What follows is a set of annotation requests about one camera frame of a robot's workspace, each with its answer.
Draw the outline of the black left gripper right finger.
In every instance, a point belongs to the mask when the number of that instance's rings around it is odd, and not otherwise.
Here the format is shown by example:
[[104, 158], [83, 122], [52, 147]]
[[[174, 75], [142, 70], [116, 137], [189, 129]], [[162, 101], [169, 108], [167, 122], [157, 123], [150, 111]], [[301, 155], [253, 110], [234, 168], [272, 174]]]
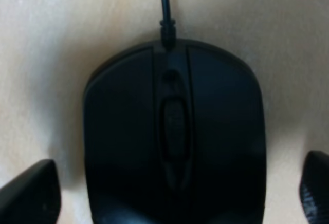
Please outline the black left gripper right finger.
[[328, 223], [328, 154], [322, 151], [308, 152], [299, 195], [308, 223]]

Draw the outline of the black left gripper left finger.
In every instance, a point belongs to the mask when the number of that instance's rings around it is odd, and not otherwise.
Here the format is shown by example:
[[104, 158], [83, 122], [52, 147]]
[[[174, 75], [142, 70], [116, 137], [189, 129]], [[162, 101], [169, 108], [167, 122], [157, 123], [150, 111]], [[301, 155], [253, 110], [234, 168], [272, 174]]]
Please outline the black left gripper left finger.
[[61, 189], [56, 164], [43, 159], [1, 187], [1, 223], [56, 223]]

